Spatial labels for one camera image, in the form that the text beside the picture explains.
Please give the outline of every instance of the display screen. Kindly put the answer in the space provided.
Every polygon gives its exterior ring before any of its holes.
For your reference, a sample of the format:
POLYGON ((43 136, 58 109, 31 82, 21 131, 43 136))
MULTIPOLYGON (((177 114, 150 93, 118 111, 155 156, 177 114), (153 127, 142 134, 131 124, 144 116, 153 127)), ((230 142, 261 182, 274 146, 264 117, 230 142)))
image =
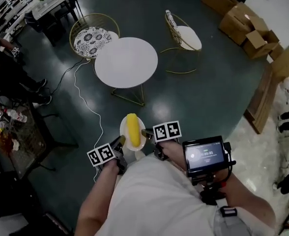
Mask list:
POLYGON ((190 170, 224 162, 224 151, 219 142, 186 146, 186 158, 190 170))

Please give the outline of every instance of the buckle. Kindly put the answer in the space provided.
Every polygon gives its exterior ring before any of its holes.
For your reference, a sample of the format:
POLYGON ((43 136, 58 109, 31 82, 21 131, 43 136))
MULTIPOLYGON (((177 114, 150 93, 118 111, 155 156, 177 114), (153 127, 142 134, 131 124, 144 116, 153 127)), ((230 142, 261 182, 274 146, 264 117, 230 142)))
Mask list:
POLYGON ((237 216, 237 210, 236 208, 232 208, 229 206, 223 206, 220 208, 220 212, 223 217, 233 217, 237 216))

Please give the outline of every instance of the green floor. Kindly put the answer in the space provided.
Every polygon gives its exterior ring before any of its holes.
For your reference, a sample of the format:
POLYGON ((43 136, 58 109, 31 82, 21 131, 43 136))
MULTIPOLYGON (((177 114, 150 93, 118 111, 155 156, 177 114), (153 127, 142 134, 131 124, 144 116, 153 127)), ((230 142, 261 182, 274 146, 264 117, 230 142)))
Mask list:
MULTIPOLYGON (((110 95, 111 88, 93 73, 91 65, 77 73, 78 86, 90 107, 102 114, 104 135, 100 145, 119 135, 121 120, 136 113, 152 127, 165 121, 178 120, 182 141, 222 135, 226 138, 244 113, 265 65, 263 60, 249 60, 244 51, 218 30, 221 17, 200 0, 79 0, 84 14, 99 12, 113 17, 121 37, 138 37, 149 42, 157 52, 173 47, 164 21, 165 9, 180 16, 199 36, 199 57, 180 57, 177 69, 195 67, 189 75, 172 75, 164 71, 172 52, 159 55, 156 72, 144 84, 145 107, 136 106, 110 95)), ((27 56, 26 71, 35 79, 47 78, 55 88, 63 72, 78 62, 68 42, 69 17, 65 34, 52 47, 48 39, 26 27, 19 37, 27 56)), ((71 142, 79 148, 72 152, 53 152, 43 164, 57 172, 35 169, 29 179, 46 210, 55 214, 67 227, 74 228, 80 205, 93 186, 95 169, 86 152, 93 148, 100 134, 99 119, 79 98, 74 84, 74 69, 67 73, 52 103, 41 113, 56 112, 58 118, 46 119, 56 140, 71 142)))

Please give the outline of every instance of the white shirt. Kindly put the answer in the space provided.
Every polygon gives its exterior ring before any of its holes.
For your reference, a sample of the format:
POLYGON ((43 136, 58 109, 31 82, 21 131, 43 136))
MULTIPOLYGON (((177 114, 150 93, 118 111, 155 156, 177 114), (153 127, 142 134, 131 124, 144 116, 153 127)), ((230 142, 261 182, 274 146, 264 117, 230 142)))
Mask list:
MULTIPOLYGON (((132 164, 119 181, 98 236, 211 236, 217 207, 208 206, 189 179, 153 155, 132 164)), ((274 231, 247 211, 238 216, 259 235, 274 231)))

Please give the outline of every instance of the gold wire chair frame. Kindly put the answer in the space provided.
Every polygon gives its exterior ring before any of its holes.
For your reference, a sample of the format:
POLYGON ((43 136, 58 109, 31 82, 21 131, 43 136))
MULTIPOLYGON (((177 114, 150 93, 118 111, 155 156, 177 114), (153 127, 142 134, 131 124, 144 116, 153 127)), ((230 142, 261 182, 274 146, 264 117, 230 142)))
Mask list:
MULTIPOLYGON (((171 14, 173 17, 177 18, 178 20, 180 20, 185 26, 189 27, 190 26, 184 21, 182 20, 180 17, 176 16, 175 14, 171 14)), ((167 23, 167 26, 170 30, 170 33, 171 33, 171 37, 172 39, 175 41, 175 43, 178 45, 178 47, 172 47, 172 48, 167 48, 163 51, 161 51, 160 53, 163 53, 163 52, 166 52, 166 51, 169 51, 169 50, 176 50, 177 49, 177 52, 176 54, 173 56, 172 60, 170 63, 172 63, 175 59, 175 57, 177 56, 177 54, 179 53, 179 51, 183 50, 183 51, 195 51, 195 52, 198 52, 198 55, 199 55, 199 52, 201 51, 201 48, 200 49, 195 49, 193 48, 191 45, 189 45, 182 37, 181 35, 172 27, 172 25, 170 24, 168 18, 167 18, 167 15, 165 14, 165 21, 167 23), (187 46, 189 46, 192 50, 189 50, 189 49, 185 49, 183 47, 181 47, 180 43, 177 41, 177 39, 179 39, 180 41, 184 42, 187 46)), ((173 71, 169 71, 169 70, 166 70, 167 72, 169 73, 173 73, 173 74, 188 74, 188 73, 191 73, 191 72, 194 72, 196 71, 196 69, 193 69, 193 70, 190 70, 190 71, 187 71, 187 72, 173 72, 173 71)))
POLYGON ((116 21, 111 18, 110 16, 108 15, 105 15, 105 14, 102 14, 102 13, 91 13, 91 14, 88 14, 82 18, 80 18, 77 22, 75 22, 75 24, 72 26, 71 30, 70 30, 70 34, 69 34, 69 43, 70 43, 70 46, 71 46, 71 49, 77 54, 79 55, 80 57, 83 57, 85 59, 96 59, 96 56, 95 57, 85 57, 85 56, 82 56, 80 55, 78 52, 76 52, 76 50, 74 49, 73 47, 73 43, 75 41, 75 38, 76 36, 78 35, 79 32, 81 32, 82 30, 86 29, 86 28, 89 28, 89 27, 100 27, 100 28, 103 28, 103 24, 104 21, 103 21, 103 17, 107 18, 107 19, 110 19, 115 27, 116 27, 116 30, 117 32, 117 35, 118 35, 118 38, 120 38, 120 30, 119 30, 119 27, 118 27, 118 24, 116 23, 116 21), (91 17, 95 17, 96 19, 100 19, 99 21, 96 20, 95 21, 95 24, 92 25, 88 25, 87 24, 87 19, 91 18, 91 17))

